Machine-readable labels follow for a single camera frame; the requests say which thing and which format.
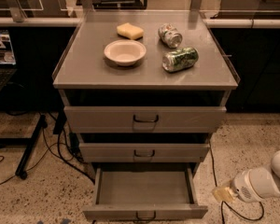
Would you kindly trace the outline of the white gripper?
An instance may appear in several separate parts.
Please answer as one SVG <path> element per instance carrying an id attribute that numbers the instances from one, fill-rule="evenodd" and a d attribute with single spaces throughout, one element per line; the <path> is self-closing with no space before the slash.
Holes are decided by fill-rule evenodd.
<path id="1" fill-rule="evenodd" d="M 215 187 L 212 190 L 214 198 L 218 202 L 233 202 L 234 194 L 246 203 L 261 202 L 265 198 L 274 195 L 272 171 L 267 168 L 256 168 L 243 171 L 231 182 L 230 187 Z"/>

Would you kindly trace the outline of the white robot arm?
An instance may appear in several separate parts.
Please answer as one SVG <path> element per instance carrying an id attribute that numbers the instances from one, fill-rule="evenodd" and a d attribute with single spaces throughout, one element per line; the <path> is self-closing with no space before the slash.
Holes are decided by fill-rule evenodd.
<path id="1" fill-rule="evenodd" d="M 215 187 L 212 194 L 218 202 L 262 202 L 266 198 L 280 198 L 280 150 L 271 161 L 258 168 L 242 171 L 234 179 Z"/>

